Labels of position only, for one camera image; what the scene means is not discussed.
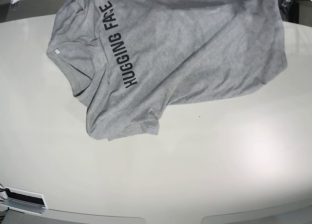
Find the grey t-shirt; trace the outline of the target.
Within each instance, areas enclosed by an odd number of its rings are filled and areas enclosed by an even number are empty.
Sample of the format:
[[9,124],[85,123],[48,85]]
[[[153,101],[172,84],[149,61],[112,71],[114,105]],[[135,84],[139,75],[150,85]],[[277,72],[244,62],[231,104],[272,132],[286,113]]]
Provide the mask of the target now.
[[278,0],[66,0],[46,55],[96,140],[156,135],[167,106],[248,95],[287,68]]

